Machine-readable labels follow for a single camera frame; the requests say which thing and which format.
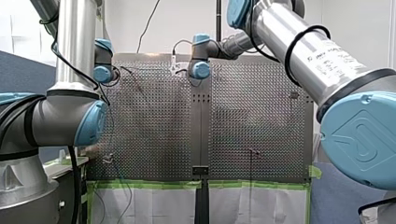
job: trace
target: metal pole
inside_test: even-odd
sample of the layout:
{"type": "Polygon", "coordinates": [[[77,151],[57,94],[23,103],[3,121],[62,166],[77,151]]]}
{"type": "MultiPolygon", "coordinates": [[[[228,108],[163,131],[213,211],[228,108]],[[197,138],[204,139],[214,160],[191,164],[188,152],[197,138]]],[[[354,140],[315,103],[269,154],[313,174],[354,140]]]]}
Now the metal pole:
{"type": "Polygon", "coordinates": [[[221,0],[216,3],[216,41],[221,41],[221,0]]]}
{"type": "MultiPolygon", "coordinates": [[[[255,6],[253,19],[254,32],[282,63],[295,36],[309,27],[286,5],[268,1],[260,1],[255,6]]],[[[291,72],[320,105],[340,88],[369,71],[320,31],[305,35],[295,46],[290,60],[291,72]],[[327,62],[327,58],[319,58],[321,52],[330,57],[327,62]]]]}
{"type": "MultiPolygon", "coordinates": [[[[31,0],[35,10],[42,21],[49,21],[58,13],[58,2],[56,0],[31,0]]],[[[58,22],[47,24],[47,29],[52,36],[56,35],[58,22]]]]}
{"type": "MultiPolygon", "coordinates": [[[[93,77],[94,39],[97,2],[61,1],[58,26],[58,50],[79,71],[93,77]]],[[[56,84],[50,89],[93,92],[93,84],[58,59],[56,84]]]]}

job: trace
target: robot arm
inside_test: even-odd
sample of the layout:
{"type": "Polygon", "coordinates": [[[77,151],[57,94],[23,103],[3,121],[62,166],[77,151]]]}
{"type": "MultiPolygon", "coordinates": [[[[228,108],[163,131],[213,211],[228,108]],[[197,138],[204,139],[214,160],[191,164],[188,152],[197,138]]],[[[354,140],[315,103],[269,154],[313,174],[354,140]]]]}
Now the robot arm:
{"type": "MultiPolygon", "coordinates": [[[[41,8],[37,11],[42,21],[52,21],[58,10],[54,1],[32,2],[41,8]]],[[[4,223],[57,223],[58,184],[48,181],[38,148],[87,146],[101,136],[107,105],[98,83],[108,83],[117,75],[112,71],[110,43],[95,40],[92,29],[100,4],[100,0],[63,0],[59,19],[46,24],[57,39],[53,51],[58,56],[56,83],[46,96],[0,94],[0,217],[4,223]],[[21,216],[26,211],[32,215],[21,216]]]]}
{"type": "MultiPolygon", "coordinates": [[[[332,163],[364,185],[396,189],[396,72],[359,63],[329,39],[326,28],[310,26],[293,12],[287,0],[257,1],[252,10],[250,3],[230,1],[228,23],[265,44],[318,104],[321,142],[332,163]]],[[[209,76],[207,57],[234,59],[251,47],[244,33],[218,44],[197,35],[190,76],[209,76]]]]}

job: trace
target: black cable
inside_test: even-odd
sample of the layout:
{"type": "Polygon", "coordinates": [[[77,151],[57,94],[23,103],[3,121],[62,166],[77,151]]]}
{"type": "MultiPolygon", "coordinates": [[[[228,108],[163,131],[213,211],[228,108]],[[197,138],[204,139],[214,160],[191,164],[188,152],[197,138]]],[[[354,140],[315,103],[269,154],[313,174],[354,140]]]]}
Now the black cable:
{"type": "Polygon", "coordinates": [[[81,176],[79,174],[78,166],[77,166],[77,158],[73,147],[68,147],[70,154],[70,161],[72,162],[73,169],[73,179],[74,179],[74,207],[73,207],[73,216],[72,216],[72,224],[78,223],[78,210],[79,205],[81,204],[81,193],[79,190],[79,184],[81,183],[81,176]]]}
{"type": "Polygon", "coordinates": [[[294,47],[297,45],[297,43],[308,33],[314,32],[316,30],[322,30],[326,36],[330,39],[331,35],[329,30],[322,26],[322,25],[313,25],[308,27],[306,30],[300,32],[297,34],[297,36],[294,37],[293,41],[291,41],[288,50],[286,51],[286,56],[285,56],[285,70],[286,70],[286,75],[290,79],[292,83],[294,83],[296,86],[301,87],[300,83],[296,80],[295,76],[292,74],[291,69],[290,69],[290,61],[291,61],[291,54],[293,53],[294,47]]]}
{"type": "Polygon", "coordinates": [[[3,141],[4,141],[4,138],[6,137],[8,128],[15,121],[15,119],[17,119],[22,113],[24,113],[31,105],[35,105],[36,103],[38,103],[39,101],[42,101],[45,98],[46,98],[45,96],[37,96],[36,98],[34,98],[34,100],[27,103],[27,106],[25,108],[21,109],[20,111],[15,113],[13,116],[7,117],[7,119],[4,121],[4,125],[3,125],[3,122],[0,123],[0,125],[3,126],[3,128],[0,129],[1,130],[1,132],[0,132],[0,146],[3,145],[3,141]]]}
{"type": "Polygon", "coordinates": [[[366,204],[366,205],[364,205],[364,206],[362,206],[362,207],[360,207],[358,209],[358,214],[359,214],[359,216],[361,216],[362,212],[364,210],[366,210],[366,209],[373,208],[373,207],[378,207],[378,206],[389,204],[389,203],[396,203],[396,197],[395,198],[389,198],[389,199],[386,199],[386,200],[381,200],[381,201],[378,201],[378,202],[375,202],[375,203],[366,204]]]}
{"type": "Polygon", "coordinates": [[[55,47],[55,45],[56,45],[56,41],[57,41],[57,38],[58,38],[58,33],[56,33],[56,35],[55,35],[55,37],[54,37],[54,39],[53,39],[53,42],[52,42],[52,45],[51,45],[51,49],[52,49],[52,52],[62,61],[62,62],[64,62],[65,64],[67,64],[67,66],[69,66],[71,69],[73,69],[73,71],[75,71],[79,76],[82,76],[82,77],[84,77],[85,79],[87,79],[88,81],[90,81],[95,87],[93,88],[93,90],[94,91],[96,91],[97,89],[99,89],[99,84],[95,81],[95,80],[93,80],[91,77],[89,77],[89,76],[87,76],[87,75],[85,75],[83,72],[81,72],[80,70],[78,70],[75,66],[73,66],[70,62],[68,62],[65,58],[64,58],[64,56],[62,56],[62,54],[61,54],[61,52],[58,50],[58,48],[57,47],[55,47]]]}
{"type": "Polygon", "coordinates": [[[41,25],[48,25],[57,21],[58,19],[59,19],[59,8],[58,10],[56,10],[55,14],[53,14],[53,16],[49,20],[47,21],[40,20],[38,21],[38,23],[40,23],[41,25]]]}
{"type": "Polygon", "coordinates": [[[106,217],[106,204],[103,201],[102,196],[99,195],[99,193],[96,191],[96,189],[93,189],[93,193],[96,194],[96,196],[99,198],[99,200],[100,200],[100,202],[101,202],[101,204],[103,206],[103,215],[102,215],[102,219],[101,219],[101,221],[99,223],[99,224],[102,224],[103,221],[105,221],[105,217],[106,217]]]}
{"type": "MultiPolygon", "coordinates": [[[[122,182],[125,180],[125,178],[122,176],[122,174],[121,174],[121,172],[120,172],[120,169],[119,169],[119,167],[117,166],[117,164],[116,164],[114,161],[113,161],[112,163],[113,163],[114,169],[116,170],[117,174],[119,175],[120,182],[121,182],[121,184],[122,184],[122,182]]],[[[117,221],[117,224],[120,223],[121,219],[123,218],[123,216],[125,215],[125,213],[128,211],[128,209],[129,209],[129,207],[131,206],[131,203],[132,203],[132,190],[131,190],[131,187],[129,186],[128,182],[126,182],[126,181],[125,181],[125,184],[126,184],[126,186],[128,187],[129,192],[130,192],[130,195],[129,195],[129,202],[128,202],[128,205],[125,207],[124,211],[122,212],[121,216],[119,217],[119,220],[117,221]]]]}
{"type": "Polygon", "coordinates": [[[48,24],[51,24],[51,23],[53,23],[53,22],[56,22],[58,19],[59,19],[59,8],[58,8],[58,10],[56,10],[55,14],[53,14],[53,16],[52,16],[49,20],[47,20],[47,21],[39,20],[38,23],[44,25],[44,28],[46,28],[47,33],[48,33],[49,35],[52,35],[52,34],[50,33],[50,30],[49,30],[49,28],[47,27],[47,25],[48,25],[48,24]]]}
{"type": "Polygon", "coordinates": [[[108,101],[107,95],[106,95],[105,92],[103,91],[102,84],[99,85],[99,89],[100,89],[100,91],[102,92],[101,99],[102,99],[103,101],[105,101],[105,103],[106,103],[108,106],[110,106],[110,101],[108,101]]]}
{"type": "Polygon", "coordinates": [[[3,128],[0,129],[0,146],[2,146],[4,138],[6,137],[6,133],[7,130],[9,128],[9,126],[11,126],[12,122],[18,117],[20,116],[23,112],[25,112],[27,110],[27,108],[33,104],[36,101],[39,101],[42,99],[42,95],[30,95],[30,96],[26,96],[22,99],[20,99],[19,101],[16,101],[14,103],[12,103],[11,105],[9,105],[5,110],[3,110],[2,113],[0,113],[0,127],[2,126],[3,128]],[[15,115],[13,115],[11,118],[9,118],[9,116],[15,112],[17,109],[19,109],[21,106],[25,105],[25,104],[29,104],[28,106],[26,106],[24,109],[21,109],[19,112],[17,112],[15,115]]]}
{"type": "Polygon", "coordinates": [[[246,53],[257,53],[258,51],[256,50],[256,51],[249,51],[249,50],[247,50],[247,51],[245,51],[246,53]]]}
{"type": "Polygon", "coordinates": [[[192,42],[191,42],[190,40],[182,39],[182,40],[177,41],[177,43],[174,45],[174,47],[173,47],[173,49],[172,49],[172,54],[173,54],[173,55],[176,55],[176,47],[177,47],[177,45],[179,45],[180,43],[187,43],[187,44],[192,45],[192,42]]]}
{"type": "Polygon", "coordinates": [[[254,41],[254,37],[253,37],[253,13],[254,13],[254,0],[250,0],[250,28],[249,28],[249,37],[250,37],[250,42],[253,45],[254,49],[257,50],[257,52],[259,52],[262,56],[264,56],[265,58],[274,61],[276,63],[279,63],[279,60],[267,53],[265,53],[264,51],[262,51],[261,49],[259,49],[259,47],[257,46],[256,42],[254,41]]]}
{"type": "Polygon", "coordinates": [[[146,28],[145,28],[145,30],[143,31],[142,35],[141,35],[140,38],[139,38],[139,45],[137,46],[137,51],[136,51],[136,53],[139,53],[140,46],[142,45],[143,36],[146,34],[146,31],[147,31],[148,28],[149,28],[149,23],[151,22],[152,16],[154,15],[155,10],[157,10],[157,6],[158,6],[158,4],[160,3],[160,1],[161,1],[161,0],[158,0],[158,1],[157,1],[157,3],[155,4],[154,9],[153,9],[152,12],[151,12],[151,15],[150,15],[149,18],[148,18],[148,23],[146,24],[146,28]]]}

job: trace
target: black ring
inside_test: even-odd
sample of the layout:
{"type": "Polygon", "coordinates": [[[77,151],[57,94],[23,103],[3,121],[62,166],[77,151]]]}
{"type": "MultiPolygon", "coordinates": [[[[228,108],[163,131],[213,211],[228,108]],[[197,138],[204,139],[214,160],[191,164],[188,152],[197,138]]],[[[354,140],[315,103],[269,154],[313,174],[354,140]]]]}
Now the black ring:
{"type": "Polygon", "coordinates": [[[329,108],[341,100],[342,98],[348,96],[350,93],[358,90],[359,88],[369,84],[372,81],[376,81],[382,77],[390,77],[395,76],[396,72],[393,69],[383,68],[379,70],[375,70],[371,73],[368,73],[362,77],[358,77],[348,84],[345,85],[341,90],[337,91],[334,95],[332,95],[322,106],[318,108],[317,112],[317,121],[319,123],[322,122],[323,116],[329,110],[329,108]]]}
{"type": "Polygon", "coordinates": [[[99,95],[88,91],[52,90],[47,91],[47,96],[80,96],[99,100],[99,95]]]}
{"type": "Polygon", "coordinates": [[[0,155],[0,161],[13,161],[13,160],[28,158],[28,157],[32,157],[32,156],[36,156],[36,155],[38,155],[38,149],[33,149],[33,150],[29,150],[29,151],[24,151],[24,152],[0,155]]]}
{"type": "Polygon", "coordinates": [[[298,83],[295,76],[292,74],[292,72],[290,70],[291,54],[293,53],[293,49],[297,45],[298,41],[300,41],[306,34],[316,31],[316,30],[322,30],[329,39],[331,38],[330,32],[326,27],[324,27],[322,25],[313,25],[313,26],[308,27],[306,30],[300,32],[299,34],[297,34],[297,36],[294,37],[294,40],[291,41],[291,43],[288,47],[288,50],[286,51],[286,56],[285,56],[286,75],[288,76],[290,81],[298,87],[301,87],[301,85],[300,85],[300,83],[298,83]]]}
{"type": "Polygon", "coordinates": [[[59,19],[59,10],[56,10],[55,14],[47,21],[40,20],[39,23],[42,25],[51,24],[59,19]]]}

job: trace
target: wire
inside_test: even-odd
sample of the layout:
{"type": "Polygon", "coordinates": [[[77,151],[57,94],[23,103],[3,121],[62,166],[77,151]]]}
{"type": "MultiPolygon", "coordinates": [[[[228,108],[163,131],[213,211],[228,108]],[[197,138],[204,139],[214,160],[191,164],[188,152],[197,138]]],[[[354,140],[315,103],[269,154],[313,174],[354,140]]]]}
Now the wire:
{"type": "Polygon", "coordinates": [[[49,25],[49,24],[51,24],[53,22],[56,22],[58,19],[59,19],[59,8],[58,8],[58,10],[56,10],[55,14],[49,20],[47,20],[47,21],[39,20],[38,23],[44,25],[44,28],[46,29],[47,33],[49,35],[52,35],[50,33],[50,30],[47,27],[47,25],[49,25]]]}
{"type": "MultiPolygon", "coordinates": [[[[262,47],[260,48],[260,50],[263,50],[264,49],[264,47],[265,47],[265,45],[262,45],[262,47]]],[[[258,51],[256,50],[256,51],[249,51],[249,50],[247,50],[247,51],[245,51],[246,53],[257,53],[258,51]]]]}
{"type": "Polygon", "coordinates": [[[19,101],[14,102],[13,104],[9,105],[1,114],[0,114],[0,126],[4,126],[2,129],[0,129],[0,146],[3,145],[4,138],[6,137],[7,130],[9,126],[14,122],[15,119],[17,119],[23,112],[25,112],[30,105],[36,104],[37,102],[45,99],[46,97],[43,95],[30,95],[26,96],[19,101]],[[14,114],[12,117],[9,118],[9,116],[16,111],[18,108],[20,108],[23,105],[28,104],[24,109],[18,111],[16,114],[14,114]]]}
{"type": "MultiPolygon", "coordinates": [[[[120,177],[120,182],[121,182],[121,184],[122,184],[122,182],[123,182],[125,179],[124,179],[124,177],[122,176],[122,174],[121,174],[121,172],[120,172],[120,169],[119,169],[119,167],[117,166],[117,164],[116,164],[114,161],[113,161],[112,163],[113,163],[114,169],[116,170],[117,174],[118,174],[119,177],[120,177]]],[[[131,187],[129,186],[128,182],[126,182],[126,181],[125,181],[125,184],[126,184],[126,186],[128,187],[129,193],[130,193],[130,195],[129,195],[129,202],[128,202],[128,205],[125,207],[124,211],[122,212],[121,216],[119,217],[119,220],[117,221],[117,224],[120,223],[121,219],[123,218],[123,216],[125,215],[125,213],[128,211],[128,209],[129,209],[129,207],[131,206],[131,203],[132,203],[132,190],[131,190],[131,187]]]]}
{"type": "Polygon", "coordinates": [[[55,34],[55,37],[53,39],[52,45],[51,45],[51,49],[52,52],[65,64],[67,64],[67,66],[69,66],[71,69],[73,69],[73,71],[75,71],[79,76],[84,77],[85,79],[87,79],[88,81],[90,81],[93,85],[94,88],[93,90],[96,91],[97,89],[99,89],[99,84],[97,82],[95,82],[95,80],[93,80],[91,77],[85,75],[83,72],[81,72],[80,70],[78,70],[75,66],[73,66],[70,62],[68,62],[64,56],[62,56],[61,52],[58,50],[57,47],[55,47],[55,45],[57,44],[57,38],[58,38],[58,33],[55,34]]]}
{"type": "Polygon", "coordinates": [[[107,95],[106,95],[105,92],[103,91],[102,84],[99,85],[99,89],[100,89],[100,91],[101,91],[101,93],[102,93],[101,99],[102,99],[103,101],[105,101],[105,103],[106,103],[108,106],[110,106],[110,101],[108,101],[107,95]]]}
{"type": "Polygon", "coordinates": [[[389,199],[378,201],[375,203],[366,204],[358,209],[358,214],[361,216],[361,213],[366,209],[378,207],[378,206],[385,205],[388,203],[390,203],[390,204],[396,203],[396,198],[389,198],[389,199]]]}
{"type": "Polygon", "coordinates": [[[79,174],[78,166],[77,166],[77,158],[73,147],[68,147],[70,154],[70,161],[72,162],[73,168],[73,179],[74,179],[74,207],[73,207],[73,216],[72,216],[72,224],[78,223],[78,208],[81,204],[81,193],[79,190],[79,184],[81,183],[81,175],[79,174]]]}
{"type": "Polygon", "coordinates": [[[179,45],[180,43],[187,43],[187,44],[192,45],[192,42],[189,41],[189,40],[186,40],[186,39],[182,39],[182,40],[177,41],[177,43],[174,45],[174,47],[173,47],[173,49],[172,49],[172,54],[173,54],[173,55],[176,54],[176,47],[177,47],[177,45],[179,45]]]}
{"type": "Polygon", "coordinates": [[[279,63],[279,60],[277,58],[275,58],[275,57],[265,53],[261,49],[259,49],[256,42],[254,41],[254,37],[253,37],[253,13],[254,13],[254,10],[253,9],[254,9],[254,0],[250,0],[250,28],[249,28],[250,42],[253,45],[254,49],[257,50],[257,52],[259,52],[262,56],[264,56],[265,58],[267,58],[271,61],[279,63]]]}
{"type": "Polygon", "coordinates": [[[146,34],[146,31],[147,31],[148,28],[149,28],[149,23],[151,22],[152,16],[154,15],[155,10],[157,10],[157,6],[158,6],[158,4],[160,3],[160,1],[161,1],[161,0],[158,0],[158,1],[157,1],[157,3],[155,4],[154,9],[153,9],[152,12],[151,12],[151,15],[150,15],[149,18],[148,18],[148,23],[146,24],[146,28],[145,28],[145,30],[143,31],[142,35],[141,35],[140,38],[139,38],[139,45],[137,46],[137,51],[136,51],[136,53],[139,53],[140,47],[142,46],[142,39],[143,39],[143,36],[146,34]]]}
{"type": "Polygon", "coordinates": [[[95,188],[93,188],[93,193],[96,194],[96,196],[99,198],[99,200],[100,200],[100,202],[102,203],[102,206],[103,206],[103,215],[102,215],[102,219],[100,221],[100,224],[102,224],[103,221],[105,221],[105,217],[106,217],[106,205],[105,205],[105,202],[103,201],[102,196],[99,195],[99,193],[96,191],[95,188]]]}

